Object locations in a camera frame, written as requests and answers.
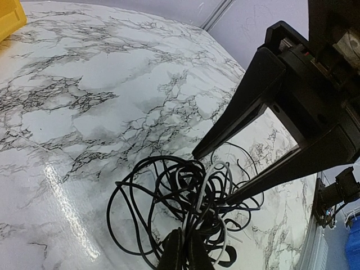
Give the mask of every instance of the tangled cable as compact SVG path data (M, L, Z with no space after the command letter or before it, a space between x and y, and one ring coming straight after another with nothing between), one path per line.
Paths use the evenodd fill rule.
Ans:
M204 240L205 249L213 264L230 267L235 262L237 255L236 250L228 245L228 238L241 241L232 233L240 232L250 224L251 212L259 210L264 200L262 198L262 202L258 203L256 199L250 198L256 207L249 207L248 203L245 202L228 206L225 203L226 197L246 181L241 181L240 183L234 182L229 163L222 161L213 163L212 159L211 163L212 165L207 171L204 165L197 160L184 160L175 156L147 157L137 163L131 173L122 181L115 182L116 189L112 193L107 206L107 226L111 238L116 245L128 254L141 256L152 269L156 269L156 266L148 256L155 256L157 260L160 260L164 252L164 240L157 240L152 233L155 206L163 204L171 215L181 223L179 227L182 228L183 242L188 241L193 231L197 230ZM246 170L239 165L239 160L237 165L250 179ZM149 170L149 167L153 167L156 176L155 188L153 190L149 190L143 185L136 183L139 173ZM147 216L145 217L139 210L134 190L140 190L152 197ZM113 233L110 222L110 210L118 192L124 197L132 216L138 251L126 249ZM234 211L248 213L248 220L244 225L227 217L229 213ZM142 226L147 233L151 246L150 250L144 250L143 248L139 226ZM216 258L211 257L211 252L214 250L220 250L220 254ZM224 253L228 254L229 261L221 260ZM188 268L189 265L184 261L183 269Z

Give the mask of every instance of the marble surface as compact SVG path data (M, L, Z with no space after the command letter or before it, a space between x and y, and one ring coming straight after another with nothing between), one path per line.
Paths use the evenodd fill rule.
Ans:
M149 155L190 158L244 70L208 33L180 22L85 4L23 6L27 26L0 43L0 269L147 269L107 231L114 182ZM295 145L270 111L232 142L260 169ZM237 158L254 175L239 150L224 145L216 156L239 181ZM231 242L231 269L294 269L314 180L265 193L237 235L244 243ZM121 198L112 212L116 235L131 243ZM157 224L154 233L168 229Z

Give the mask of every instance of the white marble table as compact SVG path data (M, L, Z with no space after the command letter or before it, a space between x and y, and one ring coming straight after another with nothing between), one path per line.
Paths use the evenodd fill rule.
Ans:
M149 155L190 158L244 70L193 26L101 6L23 5L27 26L0 44L0 269L147 269L107 231L114 182ZM295 143L269 111L232 142L260 169ZM254 175L238 150L222 146L217 156L239 181L236 158ZM238 233L244 243L231 242L231 269L294 269L314 179L265 193ZM113 211L114 231L132 241L120 198Z

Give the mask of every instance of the blue object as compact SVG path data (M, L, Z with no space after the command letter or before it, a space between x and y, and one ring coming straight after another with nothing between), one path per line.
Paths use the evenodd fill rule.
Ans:
M345 251L350 270L360 270L360 217L353 219Z

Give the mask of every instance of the yellow container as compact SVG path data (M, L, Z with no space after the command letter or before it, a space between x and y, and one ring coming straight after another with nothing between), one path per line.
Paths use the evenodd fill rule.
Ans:
M25 24L20 0L0 0L0 42Z

